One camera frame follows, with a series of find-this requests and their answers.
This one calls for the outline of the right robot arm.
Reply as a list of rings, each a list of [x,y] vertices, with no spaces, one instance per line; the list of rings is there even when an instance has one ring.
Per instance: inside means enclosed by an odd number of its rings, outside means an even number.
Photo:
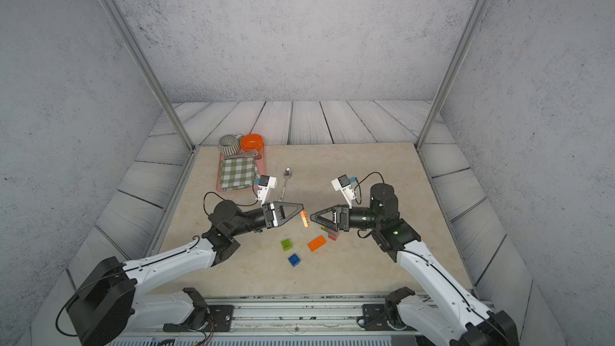
[[[517,325],[504,311],[493,312],[440,264],[418,232],[403,220],[393,186],[375,184],[370,204],[338,204],[310,216],[336,232],[368,230],[379,248],[408,272],[435,304],[429,307],[409,288],[388,295],[391,328],[415,329],[435,345],[518,345]]]

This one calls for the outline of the orange lego brick front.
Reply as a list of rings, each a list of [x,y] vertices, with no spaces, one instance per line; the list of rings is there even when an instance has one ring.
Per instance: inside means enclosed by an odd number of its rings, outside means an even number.
[[[300,212],[300,216],[301,216],[301,219],[302,219],[302,222],[303,222],[304,227],[305,227],[305,228],[308,228],[308,227],[310,226],[310,222],[309,222],[309,218],[308,218],[308,216],[307,216],[306,211],[302,210],[302,211]]]

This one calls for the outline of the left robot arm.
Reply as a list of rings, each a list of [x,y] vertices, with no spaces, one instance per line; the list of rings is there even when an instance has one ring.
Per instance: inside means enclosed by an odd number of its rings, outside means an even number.
[[[272,202],[242,211],[231,200],[208,216],[210,229],[191,242],[155,256],[120,262],[104,259],[62,306],[82,345],[107,345],[135,328],[161,325],[169,332],[203,333],[209,342],[216,321],[226,320],[195,288],[155,295],[153,290],[188,273],[226,261],[239,248],[238,235],[280,227],[303,211],[301,203]]]

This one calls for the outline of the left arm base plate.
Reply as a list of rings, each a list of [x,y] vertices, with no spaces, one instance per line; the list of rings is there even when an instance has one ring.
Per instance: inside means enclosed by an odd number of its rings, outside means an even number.
[[[227,333],[231,329],[235,307],[233,305],[208,305],[204,308],[194,308],[192,313],[180,324],[165,324],[165,333],[187,333],[204,331]]]

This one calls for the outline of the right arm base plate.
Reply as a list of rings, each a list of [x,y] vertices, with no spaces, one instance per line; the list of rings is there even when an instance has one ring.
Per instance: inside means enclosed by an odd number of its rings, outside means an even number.
[[[357,320],[358,325],[366,331],[406,331],[406,325],[400,318],[397,307],[385,302],[384,304],[364,304],[362,317]]]

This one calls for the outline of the orange lego brick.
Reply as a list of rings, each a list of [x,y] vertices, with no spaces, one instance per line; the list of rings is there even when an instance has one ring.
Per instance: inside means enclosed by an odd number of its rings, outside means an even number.
[[[323,236],[318,236],[307,244],[310,251],[316,251],[317,249],[322,248],[324,245],[326,245],[326,240]]]
[[[304,227],[305,227],[305,228],[308,228],[308,227],[310,226],[310,222],[309,222],[309,218],[308,218],[308,216],[307,216],[306,211],[302,210],[302,211],[300,212],[300,216],[301,216],[301,219],[302,219],[302,222],[303,222]]]

